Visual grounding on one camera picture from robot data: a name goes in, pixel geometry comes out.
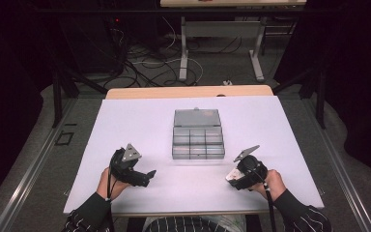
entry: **black cable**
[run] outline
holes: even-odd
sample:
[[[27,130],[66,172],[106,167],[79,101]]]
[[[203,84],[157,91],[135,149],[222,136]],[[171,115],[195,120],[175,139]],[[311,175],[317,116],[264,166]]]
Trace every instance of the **black cable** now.
[[[179,70],[180,70],[180,69],[187,69],[189,72],[192,72],[192,73],[193,73],[193,76],[194,76],[194,80],[193,80],[191,83],[187,84],[185,81],[178,80],[178,78],[177,78],[177,76],[176,76],[176,79],[173,79],[173,80],[165,80],[165,81],[163,82],[164,85],[168,85],[168,86],[170,86],[170,85],[174,85],[174,84],[176,84],[176,83],[182,83],[182,84],[184,84],[185,86],[195,86],[195,85],[196,85],[197,74],[195,73],[194,70],[189,69],[189,68],[177,68],[177,69],[179,69]]]
[[[130,57],[129,59],[137,59],[137,58],[140,58],[140,57],[144,57],[144,56],[148,56],[150,54],[152,54],[152,51],[150,51],[148,48],[146,48],[145,46],[141,46],[139,48],[137,48],[139,51],[136,51],[136,50],[133,50],[132,48],[135,46],[135,45],[141,45],[141,43],[134,43],[131,47],[130,47],[130,50],[132,53],[129,53]]]
[[[174,69],[173,69],[171,66],[169,66],[169,65],[167,65],[167,67],[168,67],[170,70],[165,71],[165,72],[162,72],[162,73],[156,75],[155,77],[153,77],[153,78],[151,78],[151,79],[154,80],[154,79],[158,78],[159,76],[162,76],[162,75],[165,74],[165,73],[173,73],[175,79],[177,79],[177,75],[176,75],[176,72],[174,71]]]
[[[153,82],[150,78],[148,78],[145,74],[140,72],[130,61],[126,61],[127,65],[138,74],[144,81],[146,81],[146,86],[154,86],[154,87],[161,87],[161,85]]]
[[[190,44],[197,44],[197,46],[195,48],[192,48],[190,47]],[[188,51],[197,50],[198,48],[200,48],[200,43],[198,43],[198,41],[186,40],[186,48]]]
[[[107,173],[107,198],[105,199],[106,201],[110,202],[110,197],[111,197],[111,191],[110,191],[110,180],[111,180],[111,164],[109,164],[109,169]]]
[[[113,189],[114,189],[114,186],[116,185],[116,183],[117,183],[117,180],[114,181],[113,186],[111,187],[111,190],[110,190],[110,196],[111,196],[111,193],[113,192]]]
[[[265,194],[267,195],[267,200],[268,200],[268,207],[270,208],[270,218],[271,218],[272,232],[276,232],[275,215],[273,214],[273,202],[272,202],[270,187],[268,186],[267,182],[261,177],[260,174],[258,174],[256,171],[253,171],[253,173],[255,173],[261,179],[261,182],[264,185]]]
[[[162,68],[162,67],[164,67],[165,65],[167,65],[166,60],[158,59],[157,62],[148,62],[148,61],[146,61],[146,60],[149,59],[149,58],[154,58],[154,57],[145,57],[145,58],[140,62],[140,64],[141,64],[144,68],[146,68],[146,69],[151,69],[151,70],[153,70],[153,69],[159,69],[159,68]]]
[[[234,50],[231,50],[231,51],[224,51],[225,49],[227,49],[228,47],[231,46],[231,44],[234,43],[234,41],[236,41],[238,39],[238,37],[234,38],[233,41],[231,41],[230,43],[228,43],[224,48],[222,48],[221,50],[219,51],[196,51],[196,50],[190,50],[189,52],[190,53],[195,53],[195,54],[231,54],[235,51],[237,51],[240,47],[241,47],[241,44],[243,43],[243,38],[240,38],[240,42],[238,44],[238,46],[236,48],[234,48]]]
[[[119,76],[113,77],[112,79],[107,80],[103,84],[103,87],[105,88],[107,84],[109,84],[111,81],[113,81],[115,79],[132,79],[131,84],[129,84],[128,86],[125,86],[125,87],[121,87],[121,88],[130,88],[134,84],[137,84],[138,87],[141,87],[140,83],[137,81],[137,77],[131,77],[131,76],[125,76],[125,75],[119,75]]]

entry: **striped sleeve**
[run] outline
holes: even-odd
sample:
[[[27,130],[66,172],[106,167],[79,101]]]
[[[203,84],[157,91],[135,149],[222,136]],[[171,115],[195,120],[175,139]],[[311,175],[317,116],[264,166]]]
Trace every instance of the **striped sleeve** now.
[[[275,207],[284,218],[285,231],[333,231],[328,218],[313,206],[305,206],[288,190],[275,201]]]
[[[78,209],[71,212],[62,232],[110,231],[112,226],[110,203],[93,193]]]

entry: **cable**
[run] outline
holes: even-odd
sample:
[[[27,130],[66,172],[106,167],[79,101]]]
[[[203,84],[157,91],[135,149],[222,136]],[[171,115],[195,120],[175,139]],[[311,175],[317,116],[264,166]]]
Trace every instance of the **cable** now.
[[[171,31],[173,32],[173,42],[167,46],[165,49],[167,50],[168,48],[170,48],[175,42],[176,42],[176,31],[174,31],[174,28],[170,25],[170,23],[167,21],[167,19],[165,19],[165,17],[163,17],[162,19],[164,19],[164,21],[167,23],[167,25],[171,28]]]
[[[130,47],[131,52],[129,53],[131,56],[129,57],[129,59],[137,59],[139,57],[148,56],[152,54],[152,52],[146,46],[144,46],[141,42],[136,41],[135,38],[132,38],[132,39],[137,43],[136,45],[140,46],[141,50],[140,51],[132,50],[131,49],[132,46],[131,46]]]
[[[165,63],[165,65],[166,65],[170,70],[168,70],[168,71],[166,71],[166,72],[162,72],[162,73],[156,75],[155,77],[151,78],[152,80],[154,80],[154,79],[156,79],[157,77],[163,75],[164,73],[168,73],[168,72],[170,72],[170,71],[174,74],[175,78],[177,79],[177,75],[176,75],[176,72],[174,71],[174,69],[173,69],[171,66],[169,66],[168,64],[166,64],[166,63]]]
[[[162,61],[162,62],[135,62],[135,63],[132,63],[133,65],[138,65],[138,64],[150,64],[150,65],[163,65],[163,64],[167,64],[167,63],[172,63],[172,62],[176,62],[176,61],[181,61],[182,59],[179,58],[179,59],[174,59],[174,60],[171,60],[171,61]],[[191,59],[191,58],[187,58],[187,60],[190,60],[190,61],[193,61],[195,64],[197,64],[199,67],[200,67],[200,70],[201,70],[201,73],[200,73],[200,76],[198,78],[196,78],[195,81],[192,82],[192,85],[196,85],[200,79],[203,77],[203,74],[204,74],[204,69],[203,67],[200,65],[200,63],[198,63],[196,60],[194,59]]]
[[[257,175],[260,178],[262,184],[264,185],[265,194],[267,195],[267,200],[268,200],[268,207],[270,209],[272,232],[276,232],[275,215],[273,214],[273,202],[272,202],[270,187],[268,186],[267,182],[261,177],[261,175],[259,175],[256,171],[253,171],[253,173],[255,173],[255,175]]]
[[[161,87],[161,85],[153,82],[151,79],[149,79],[146,75],[144,75],[142,72],[140,72],[130,61],[126,61],[126,64],[128,67],[130,67],[136,74],[138,74],[139,77],[141,77],[145,82],[146,86],[155,86],[155,87]]]
[[[131,84],[129,84],[128,86],[125,86],[125,87],[121,87],[121,88],[129,88],[131,86],[133,86],[134,84],[137,84],[138,87],[141,87],[140,83],[137,81],[137,77],[131,77],[131,76],[116,76],[116,77],[113,77],[113,79],[110,79],[110,80],[107,80],[104,84],[103,84],[103,87],[105,88],[107,84],[109,84],[111,81],[115,80],[115,79],[132,79],[133,81],[131,82]]]
[[[196,79],[197,79],[197,75],[195,74],[195,72],[191,69],[188,69],[188,68],[177,68],[177,69],[187,69],[188,71],[192,72],[194,74],[194,81],[192,81],[191,83],[187,84],[186,83],[186,80],[182,81],[182,80],[178,80],[177,78],[175,80],[166,80],[164,81],[164,85],[173,85],[175,83],[182,83],[184,84],[185,86],[195,86],[197,85],[197,82],[196,82]]]
[[[219,54],[219,53],[231,54],[231,53],[237,51],[241,47],[241,44],[243,43],[243,38],[240,38],[240,42],[239,42],[238,46],[236,48],[234,48],[234,50],[231,50],[231,51],[224,51],[224,50],[227,49],[228,47],[230,47],[231,44],[233,44],[234,41],[236,41],[237,39],[238,39],[238,37],[234,38],[233,41],[228,43],[224,48],[220,49],[219,51],[196,51],[196,50],[191,49],[189,52],[190,53],[196,53],[196,54]]]
[[[111,180],[111,164],[109,164],[109,169],[108,169],[108,174],[107,174],[107,198],[105,199],[108,202],[111,201],[110,180]]]
[[[135,63],[132,63],[133,65],[138,65],[138,64],[141,64],[143,65],[144,68],[147,68],[147,69],[158,69],[158,68],[162,68],[164,66],[166,66],[168,63],[171,63],[171,62],[168,62],[168,61],[160,61],[160,62],[150,62],[150,61],[145,61],[147,58],[144,58],[143,61],[140,61],[140,62],[135,62]],[[155,67],[147,67],[145,65],[156,65]]]

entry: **standing desk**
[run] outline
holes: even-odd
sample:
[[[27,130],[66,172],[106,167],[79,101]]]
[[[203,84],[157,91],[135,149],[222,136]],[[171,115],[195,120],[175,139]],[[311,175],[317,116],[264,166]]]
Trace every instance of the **standing desk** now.
[[[224,159],[172,159],[175,109],[218,109]],[[269,210],[257,192],[236,190],[225,176],[249,147],[268,169],[278,170],[304,204],[324,204],[277,96],[266,85],[112,89],[103,100],[64,213],[78,208],[96,189],[114,152],[131,143],[142,158],[134,169],[156,176],[146,187],[130,187],[114,200],[120,217],[258,214]]]
[[[207,8],[207,7],[275,7],[304,5],[306,0],[161,0],[161,7],[168,8]],[[255,78],[258,82],[264,82],[261,65],[258,61],[258,53],[267,19],[262,17],[260,21],[186,21],[182,16],[182,59],[180,65],[180,80],[186,80],[186,67],[188,50],[186,49],[186,37],[243,37],[256,38],[254,49],[249,50]]]

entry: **table leg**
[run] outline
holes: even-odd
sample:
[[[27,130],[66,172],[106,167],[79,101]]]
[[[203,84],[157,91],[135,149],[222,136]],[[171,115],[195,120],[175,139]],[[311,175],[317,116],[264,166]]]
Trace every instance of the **table leg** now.
[[[186,49],[186,19],[182,16],[182,61],[180,63],[179,80],[186,80],[186,69],[188,61],[188,51]]]
[[[261,50],[261,41],[264,37],[265,27],[267,25],[267,18],[262,17],[260,21],[260,26],[257,30],[257,38],[255,41],[254,50],[249,50],[249,55],[251,57],[252,67],[254,68],[255,78],[258,82],[265,82],[264,75],[262,73],[261,65],[258,60],[258,53]]]

